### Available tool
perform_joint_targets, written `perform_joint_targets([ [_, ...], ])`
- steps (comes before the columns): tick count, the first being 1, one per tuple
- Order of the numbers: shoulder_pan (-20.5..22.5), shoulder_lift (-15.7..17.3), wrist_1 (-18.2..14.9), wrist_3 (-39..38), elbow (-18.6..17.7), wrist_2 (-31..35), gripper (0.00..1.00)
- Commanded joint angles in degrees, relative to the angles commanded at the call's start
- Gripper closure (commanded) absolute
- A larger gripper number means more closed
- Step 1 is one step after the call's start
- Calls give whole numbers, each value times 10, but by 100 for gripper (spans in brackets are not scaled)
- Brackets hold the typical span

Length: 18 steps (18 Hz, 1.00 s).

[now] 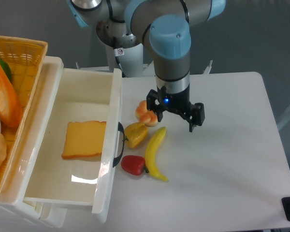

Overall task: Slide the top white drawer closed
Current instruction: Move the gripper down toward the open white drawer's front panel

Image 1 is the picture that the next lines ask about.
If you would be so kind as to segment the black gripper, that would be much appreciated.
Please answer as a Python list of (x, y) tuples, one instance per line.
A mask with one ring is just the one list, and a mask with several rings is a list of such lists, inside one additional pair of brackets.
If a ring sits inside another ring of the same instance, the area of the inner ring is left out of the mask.
[(205, 120), (205, 110), (203, 103), (190, 102), (189, 87), (172, 94), (166, 92), (166, 87), (157, 88), (157, 91), (151, 89), (146, 97), (147, 110), (157, 116), (158, 122), (162, 121), (164, 111), (179, 114), (189, 123), (189, 132), (193, 132), (196, 126), (202, 126)]

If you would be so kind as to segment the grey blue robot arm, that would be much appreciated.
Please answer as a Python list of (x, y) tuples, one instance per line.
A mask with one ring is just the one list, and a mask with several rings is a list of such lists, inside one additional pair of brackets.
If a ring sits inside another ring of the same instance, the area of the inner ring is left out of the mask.
[(189, 100), (190, 27), (221, 14), (224, 0), (69, 0), (67, 5), (79, 26), (96, 25), (110, 70), (139, 75), (143, 50), (151, 54), (157, 88), (146, 103), (158, 120), (167, 111), (181, 116), (190, 130), (203, 124), (204, 105)]

